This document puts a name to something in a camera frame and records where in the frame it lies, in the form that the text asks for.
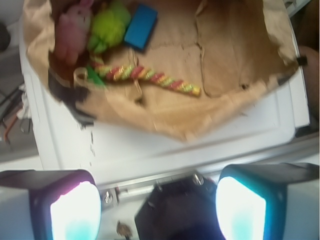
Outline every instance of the metal screw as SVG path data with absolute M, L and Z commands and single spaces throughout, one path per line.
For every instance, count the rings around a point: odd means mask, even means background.
M 104 202 L 106 204 L 110 204 L 112 203 L 113 200 L 114 200 L 114 197 L 112 196 L 112 194 L 109 191 L 106 191 L 104 195 Z
M 205 180 L 201 175 L 198 175 L 198 174 L 195 173 L 193 175 L 193 182 L 194 182 L 195 185 L 201 186 L 201 185 L 203 185 L 205 183 Z

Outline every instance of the bright light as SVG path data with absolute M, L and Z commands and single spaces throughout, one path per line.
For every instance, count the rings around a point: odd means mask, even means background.
M 51 204 L 53 240 L 95 240 L 101 220 L 97 187 L 81 182 Z
M 216 214 L 227 240 L 262 240 L 264 238 L 266 200 L 227 176 L 216 189 Z

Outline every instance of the red and yellow twist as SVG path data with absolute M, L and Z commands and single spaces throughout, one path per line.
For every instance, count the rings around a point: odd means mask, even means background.
M 186 83 L 183 80 L 176 80 L 172 77 L 166 76 L 164 73 L 157 73 L 150 68 L 143 66 L 117 66 L 112 67 L 105 65 L 102 58 L 98 56 L 91 56 L 91 64 L 95 72 L 103 79 L 112 82 L 126 81 L 129 79 L 136 79 L 146 81 L 158 85 L 164 89 L 175 92 L 189 94 L 199 97 L 201 88 L 191 83 Z

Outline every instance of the blue block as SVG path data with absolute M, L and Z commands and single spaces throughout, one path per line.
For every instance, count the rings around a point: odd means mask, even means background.
M 143 50 L 157 20 L 157 15 L 158 12 L 154 9 L 139 4 L 124 36 L 124 42 Z

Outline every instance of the brown paper bag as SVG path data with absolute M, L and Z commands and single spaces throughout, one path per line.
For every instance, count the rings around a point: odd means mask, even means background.
M 119 46 L 106 53 L 105 62 L 142 65 L 184 79 L 201 86 L 201 97 L 147 83 L 101 88 L 81 79 L 73 82 L 75 68 L 85 66 L 88 54 L 70 68 L 50 52 L 55 21 L 74 2 L 25 0 L 26 55 L 58 100 L 97 121 L 194 140 L 240 114 L 298 68 L 282 0 L 141 0 L 158 11 L 146 50 Z M 137 2 L 124 2 L 134 13 Z

